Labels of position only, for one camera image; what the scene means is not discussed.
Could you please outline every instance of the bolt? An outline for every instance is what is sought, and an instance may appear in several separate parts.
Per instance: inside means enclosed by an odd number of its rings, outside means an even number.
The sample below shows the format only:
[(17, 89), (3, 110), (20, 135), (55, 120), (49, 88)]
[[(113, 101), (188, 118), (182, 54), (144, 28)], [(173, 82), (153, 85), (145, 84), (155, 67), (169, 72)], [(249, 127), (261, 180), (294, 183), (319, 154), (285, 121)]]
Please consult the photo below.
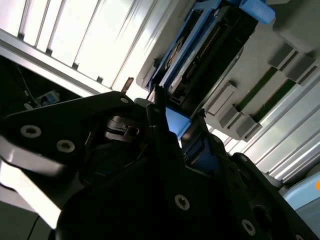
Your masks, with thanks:
[(41, 129), (38, 126), (25, 125), (20, 129), (20, 133), (26, 138), (34, 139), (41, 135)]
[(72, 141), (66, 139), (59, 140), (56, 143), (56, 147), (59, 152), (67, 154), (73, 152), (76, 148), (75, 144)]
[(295, 235), (295, 239), (296, 240), (304, 240), (302, 236), (300, 236), (299, 234)]
[(174, 201), (175, 201), (175, 204), (184, 211), (187, 211), (190, 208), (190, 203), (188, 199), (181, 194), (176, 195), (174, 197)]
[(254, 236), (256, 235), (256, 229), (255, 227), (253, 226), (253, 224), (247, 220), (247, 219), (243, 219), (242, 222), (241, 222), (244, 230), (251, 236)]
[(121, 102), (123, 102), (123, 103), (125, 103), (125, 104), (128, 104), (128, 103), (129, 103), (129, 100), (126, 99), (126, 98), (124, 98), (124, 97), (120, 98), (120, 100), (121, 100)]
[(240, 156), (240, 159), (244, 162), (248, 162), (248, 159), (245, 156)]

